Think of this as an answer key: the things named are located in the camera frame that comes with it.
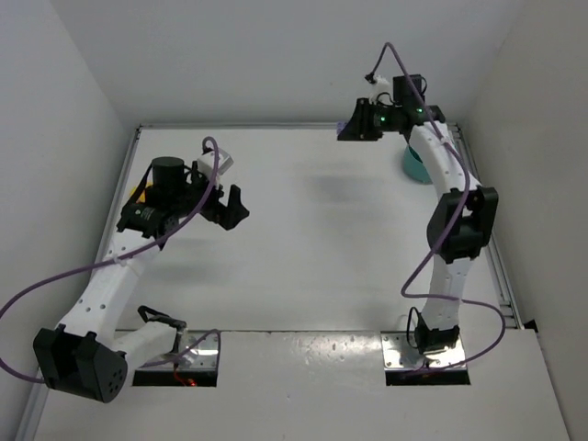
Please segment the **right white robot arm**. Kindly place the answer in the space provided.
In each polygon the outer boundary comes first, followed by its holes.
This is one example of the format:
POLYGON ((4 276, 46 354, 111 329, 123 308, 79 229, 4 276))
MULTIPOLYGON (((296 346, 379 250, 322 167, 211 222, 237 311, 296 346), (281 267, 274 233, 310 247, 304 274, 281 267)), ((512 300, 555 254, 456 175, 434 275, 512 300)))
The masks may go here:
POLYGON ((386 132, 399 133, 435 188, 437 205, 426 228, 430 251, 425 258, 433 265, 433 274, 410 339, 421 354, 440 352, 458 340, 465 279, 491 239, 499 196, 467 169, 440 108, 425 104, 421 75, 387 80, 370 73, 366 79, 371 93, 357 100, 337 139, 378 141, 386 132))

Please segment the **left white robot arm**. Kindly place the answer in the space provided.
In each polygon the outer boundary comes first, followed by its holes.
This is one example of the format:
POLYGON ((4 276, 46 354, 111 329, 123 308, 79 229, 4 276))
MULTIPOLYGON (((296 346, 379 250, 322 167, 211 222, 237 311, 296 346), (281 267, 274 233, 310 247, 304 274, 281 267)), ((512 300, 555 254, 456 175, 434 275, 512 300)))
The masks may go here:
POLYGON ((211 149, 191 165, 171 156, 152 160, 122 207, 107 250, 111 264, 91 276, 54 329, 40 329, 33 341, 48 388, 109 403, 136 369, 180 353, 187 328, 180 319, 141 306, 140 329, 117 336, 117 324, 141 275, 182 220, 199 214, 229 231, 248 217, 240 188, 225 193, 220 182, 232 164, 228 153, 211 149))

